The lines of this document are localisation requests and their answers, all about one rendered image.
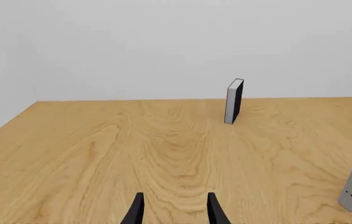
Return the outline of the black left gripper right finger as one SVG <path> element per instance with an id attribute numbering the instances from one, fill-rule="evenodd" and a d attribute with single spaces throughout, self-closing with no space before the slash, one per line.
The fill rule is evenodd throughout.
<path id="1" fill-rule="evenodd" d="M 231 224 L 214 192 L 207 194 L 207 214 L 209 224 Z"/>

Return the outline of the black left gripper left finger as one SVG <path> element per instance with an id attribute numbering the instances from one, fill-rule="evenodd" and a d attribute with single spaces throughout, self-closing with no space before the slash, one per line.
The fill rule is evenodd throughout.
<path id="1" fill-rule="evenodd" d="M 144 210 L 144 195 L 138 192 L 120 224 L 143 224 Z"/>

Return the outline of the black book with white pages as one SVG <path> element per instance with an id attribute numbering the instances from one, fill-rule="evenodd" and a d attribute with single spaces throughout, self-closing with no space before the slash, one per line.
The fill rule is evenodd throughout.
<path id="1" fill-rule="evenodd" d="M 244 88 L 243 79 L 235 79 L 227 88 L 226 109 L 224 122 L 233 124 L 240 112 L 242 93 Z"/>

